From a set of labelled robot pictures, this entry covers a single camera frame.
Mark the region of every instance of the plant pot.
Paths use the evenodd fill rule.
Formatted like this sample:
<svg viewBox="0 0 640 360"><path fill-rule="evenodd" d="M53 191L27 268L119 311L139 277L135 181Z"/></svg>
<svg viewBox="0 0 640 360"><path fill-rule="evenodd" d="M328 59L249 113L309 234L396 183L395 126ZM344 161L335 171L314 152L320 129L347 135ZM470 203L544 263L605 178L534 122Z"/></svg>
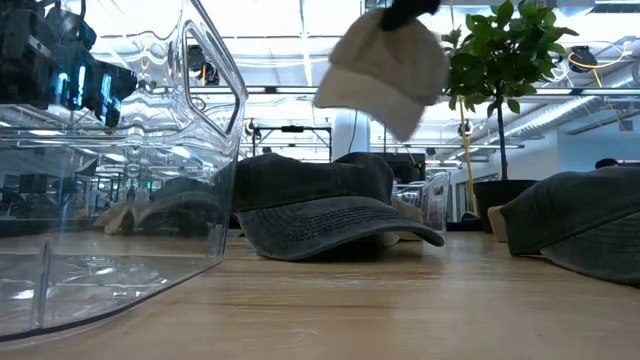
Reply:
<svg viewBox="0 0 640 360"><path fill-rule="evenodd" d="M482 230L493 234L487 211L517 198L523 191L537 183L536 180L485 181L474 184L478 214L482 220Z"/></svg>

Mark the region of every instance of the clear plastic bin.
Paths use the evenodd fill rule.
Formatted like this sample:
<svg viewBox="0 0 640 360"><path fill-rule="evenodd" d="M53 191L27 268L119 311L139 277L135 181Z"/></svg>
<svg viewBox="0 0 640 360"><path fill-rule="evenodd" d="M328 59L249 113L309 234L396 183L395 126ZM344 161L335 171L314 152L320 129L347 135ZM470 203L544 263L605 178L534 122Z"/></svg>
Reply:
<svg viewBox="0 0 640 360"><path fill-rule="evenodd" d="M422 222L444 235L447 231L447 206L451 174L440 172L424 182L395 185L393 197L422 211Z"/></svg>
<svg viewBox="0 0 640 360"><path fill-rule="evenodd" d="M200 1L0 14L0 341L220 263L247 92Z"/></svg>

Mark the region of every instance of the white cap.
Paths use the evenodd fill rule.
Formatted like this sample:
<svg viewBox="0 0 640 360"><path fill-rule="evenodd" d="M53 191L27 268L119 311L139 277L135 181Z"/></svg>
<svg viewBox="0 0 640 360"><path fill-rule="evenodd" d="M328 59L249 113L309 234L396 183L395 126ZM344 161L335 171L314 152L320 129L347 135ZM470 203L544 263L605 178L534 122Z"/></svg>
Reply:
<svg viewBox="0 0 640 360"><path fill-rule="evenodd" d="M416 19L395 31L380 30L384 11L362 15L338 41L314 104L365 112L407 141L424 107L442 93L449 62L436 37Z"/></svg>

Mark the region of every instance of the pipe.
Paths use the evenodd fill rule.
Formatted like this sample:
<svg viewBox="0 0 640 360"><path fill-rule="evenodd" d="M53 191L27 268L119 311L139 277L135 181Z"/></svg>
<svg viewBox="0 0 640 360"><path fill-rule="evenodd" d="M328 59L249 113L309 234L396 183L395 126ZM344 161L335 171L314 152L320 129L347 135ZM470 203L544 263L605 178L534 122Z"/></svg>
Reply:
<svg viewBox="0 0 640 360"><path fill-rule="evenodd" d="M626 66L606 77L605 87L638 87L640 86L640 62ZM576 116L584 116L588 111L605 104L600 96L582 96L563 104L552 104L521 116L509 124L510 130L506 136L527 137L541 135L547 130L556 128L576 119ZM498 141L497 136L483 136L474 140L474 143L490 144Z"/></svg>

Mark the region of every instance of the desk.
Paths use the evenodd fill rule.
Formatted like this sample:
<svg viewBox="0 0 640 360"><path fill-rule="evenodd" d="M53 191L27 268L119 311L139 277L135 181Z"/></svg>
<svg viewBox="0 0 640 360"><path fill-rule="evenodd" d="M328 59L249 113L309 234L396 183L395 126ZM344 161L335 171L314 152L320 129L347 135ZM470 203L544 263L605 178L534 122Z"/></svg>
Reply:
<svg viewBox="0 0 640 360"><path fill-rule="evenodd" d="M378 262L225 262L108 323L2 359L561 359L640 354L640 290L511 258L480 234Z"/></svg>

